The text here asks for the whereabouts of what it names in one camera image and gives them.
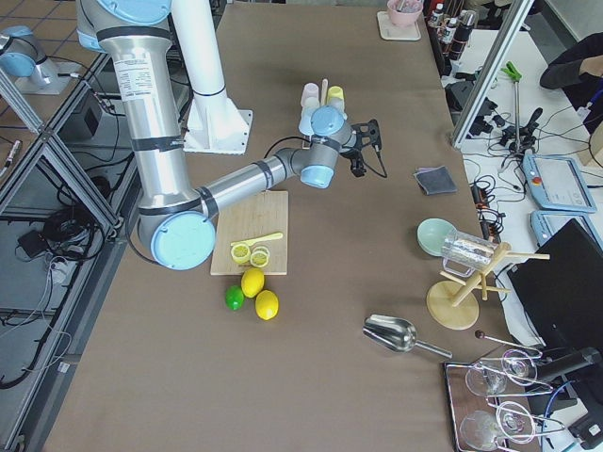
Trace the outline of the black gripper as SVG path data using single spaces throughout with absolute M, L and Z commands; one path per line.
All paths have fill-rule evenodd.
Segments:
M 350 160 L 350 171 L 355 177 L 366 175 L 367 169 L 364 164 L 362 150 L 370 146 L 375 153 L 383 149 L 381 132 L 376 120 L 355 123 L 351 126 L 352 135 L 350 140 L 342 146 L 341 155 Z

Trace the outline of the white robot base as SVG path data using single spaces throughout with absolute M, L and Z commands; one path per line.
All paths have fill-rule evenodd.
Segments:
M 171 16 L 193 94 L 185 150 L 244 154 L 253 113 L 238 109 L 227 94 L 209 3 L 175 0 Z

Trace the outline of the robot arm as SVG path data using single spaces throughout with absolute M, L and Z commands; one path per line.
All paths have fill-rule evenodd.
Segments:
M 207 186 L 188 179 L 188 151 L 243 153 L 253 114 L 228 97 L 205 1 L 80 1 L 82 46 L 113 62 L 142 184 L 138 234 L 157 264 L 187 270 L 212 253 L 222 208 L 289 177 L 327 187 L 339 158 L 357 176 L 382 148 L 378 123 L 351 124 L 339 102 L 313 108 L 309 144 L 284 148 Z

